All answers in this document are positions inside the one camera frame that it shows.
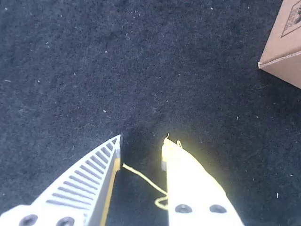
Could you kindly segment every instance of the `printed label on box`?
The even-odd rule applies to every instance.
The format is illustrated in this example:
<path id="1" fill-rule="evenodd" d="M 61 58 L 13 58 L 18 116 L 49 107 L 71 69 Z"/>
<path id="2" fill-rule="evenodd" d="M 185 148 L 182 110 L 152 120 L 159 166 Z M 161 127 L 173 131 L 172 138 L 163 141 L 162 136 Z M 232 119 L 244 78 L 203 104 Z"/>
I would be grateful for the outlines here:
<path id="1" fill-rule="evenodd" d="M 281 38 L 301 27 L 301 0 L 293 5 Z"/>

